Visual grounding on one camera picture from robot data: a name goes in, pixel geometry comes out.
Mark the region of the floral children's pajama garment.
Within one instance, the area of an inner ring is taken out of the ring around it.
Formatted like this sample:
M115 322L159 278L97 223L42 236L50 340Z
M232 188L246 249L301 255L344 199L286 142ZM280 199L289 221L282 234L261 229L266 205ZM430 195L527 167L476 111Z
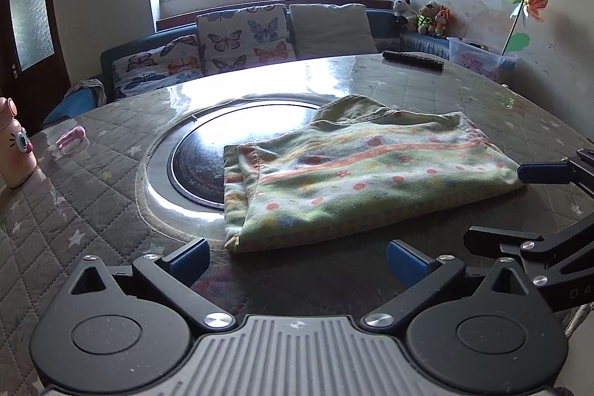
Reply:
M463 112L393 109L363 95L223 150L225 247L320 243L522 187L518 164Z

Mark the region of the upright butterfly print cushion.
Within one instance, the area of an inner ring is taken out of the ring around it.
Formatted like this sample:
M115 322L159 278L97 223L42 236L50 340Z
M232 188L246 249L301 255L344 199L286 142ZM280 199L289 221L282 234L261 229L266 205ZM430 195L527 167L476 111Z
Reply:
M296 59L282 4L198 15L196 26L206 75Z

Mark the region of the dark wooden door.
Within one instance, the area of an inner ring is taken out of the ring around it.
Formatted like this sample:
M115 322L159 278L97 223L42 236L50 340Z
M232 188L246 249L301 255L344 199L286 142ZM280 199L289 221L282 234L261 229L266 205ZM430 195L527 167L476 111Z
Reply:
M53 0L1 0L1 95L30 134L71 87Z

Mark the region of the round black induction cooktop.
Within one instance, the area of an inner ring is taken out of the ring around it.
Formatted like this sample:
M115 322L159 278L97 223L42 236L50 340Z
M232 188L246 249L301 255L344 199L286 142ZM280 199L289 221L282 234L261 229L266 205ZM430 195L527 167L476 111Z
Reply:
M141 218L181 242L196 237L224 242L223 149L293 132L335 99L331 94L253 94L177 118L138 169Z

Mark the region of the blue corner sofa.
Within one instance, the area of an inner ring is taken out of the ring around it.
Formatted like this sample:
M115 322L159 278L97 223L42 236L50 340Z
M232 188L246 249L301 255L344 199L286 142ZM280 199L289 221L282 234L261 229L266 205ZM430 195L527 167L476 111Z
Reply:
M396 25L395 16L389 10L367 8L366 16L368 16L372 37L379 51L386 49L421 51L435 54L444 59L449 57L449 45L446 39L404 33L404 30ZM191 34L198 35L198 28L195 24L166 29L104 51L99 57L102 72L91 78L97 78L103 82L106 88L107 104L119 99L115 98L113 83L112 63L114 61L124 56L162 46L177 37Z

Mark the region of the black white cow plush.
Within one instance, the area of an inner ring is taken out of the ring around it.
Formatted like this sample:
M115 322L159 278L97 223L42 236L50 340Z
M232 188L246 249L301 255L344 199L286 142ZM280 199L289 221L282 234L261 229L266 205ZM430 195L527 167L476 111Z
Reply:
M411 0L395 0L393 12L396 25L402 30L416 32L418 27L418 14L411 6Z

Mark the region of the orange fox plush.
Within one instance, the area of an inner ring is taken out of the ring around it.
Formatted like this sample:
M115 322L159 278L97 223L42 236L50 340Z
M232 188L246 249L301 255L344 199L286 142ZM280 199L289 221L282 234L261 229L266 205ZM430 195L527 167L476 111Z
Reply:
M433 36L437 38L445 38L447 35L447 27L450 21L451 12L448 7L443 6L436 14L433 23Z

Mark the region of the pink cartoon water bottle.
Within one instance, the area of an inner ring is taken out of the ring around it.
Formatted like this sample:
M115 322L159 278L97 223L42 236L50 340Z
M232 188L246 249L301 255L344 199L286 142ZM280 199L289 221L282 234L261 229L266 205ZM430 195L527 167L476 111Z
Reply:
M11 98L1 98L0 172L10 188L24 183L37 165L32 142L16 115L14 101Z

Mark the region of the small pink toy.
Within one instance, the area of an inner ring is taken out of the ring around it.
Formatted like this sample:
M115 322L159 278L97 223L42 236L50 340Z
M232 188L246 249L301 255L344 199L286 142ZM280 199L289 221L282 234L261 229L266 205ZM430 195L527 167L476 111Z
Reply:
M77 125L63 134L55 143L58 153L63 156L72 156L86 151L89 148L89 139L84 127Z

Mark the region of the plain beige cushion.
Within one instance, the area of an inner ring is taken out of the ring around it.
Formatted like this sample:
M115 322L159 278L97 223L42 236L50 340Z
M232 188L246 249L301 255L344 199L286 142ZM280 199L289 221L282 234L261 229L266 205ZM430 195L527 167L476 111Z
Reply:
M289 14L299 59L378 52L362 4L291 4Z

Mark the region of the low butterfly print cushion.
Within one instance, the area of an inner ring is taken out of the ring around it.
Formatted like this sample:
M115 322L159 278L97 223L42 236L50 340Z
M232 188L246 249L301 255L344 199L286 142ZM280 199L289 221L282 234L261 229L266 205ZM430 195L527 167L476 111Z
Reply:
M202 77L198 38L180 36L154 49L124 56L112 63L115 98L168 88Z

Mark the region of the colourful paper pinwheel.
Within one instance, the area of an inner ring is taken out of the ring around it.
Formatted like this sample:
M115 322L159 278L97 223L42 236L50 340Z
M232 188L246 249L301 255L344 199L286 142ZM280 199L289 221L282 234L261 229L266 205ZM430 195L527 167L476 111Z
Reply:
M503 43L501 56L509 53L520 52L526 49L531 43L531 36L526 32L526 23L532 20L536 23L543 23L543 11L548 7L549 0L507 0L513 5L512 19L509 34Z

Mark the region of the black remote control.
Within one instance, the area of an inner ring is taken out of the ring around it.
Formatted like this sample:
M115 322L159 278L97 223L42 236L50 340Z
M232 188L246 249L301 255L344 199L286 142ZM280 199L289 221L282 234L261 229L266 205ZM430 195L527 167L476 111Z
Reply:
M407 52L385 50L383 52L383 58L390 62L400 63L411 67L428 69L434 72L442 72L444 68L443 61Z

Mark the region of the clear plastic storage box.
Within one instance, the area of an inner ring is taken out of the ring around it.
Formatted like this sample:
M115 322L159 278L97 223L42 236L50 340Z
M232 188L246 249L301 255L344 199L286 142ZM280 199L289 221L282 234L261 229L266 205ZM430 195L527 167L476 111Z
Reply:
M515 70L519 57L513 54L500 55L491 48L482 49L470 39L448 37L449 60L483 77L503 84Z

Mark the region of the brown bear plush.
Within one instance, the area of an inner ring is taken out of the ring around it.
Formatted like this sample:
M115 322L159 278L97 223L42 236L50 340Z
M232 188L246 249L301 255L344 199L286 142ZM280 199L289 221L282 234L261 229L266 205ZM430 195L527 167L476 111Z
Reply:
M430 1L419 9L417 14L417 33L431 35L435 30L436 16L441 11L442 5L437 1Z

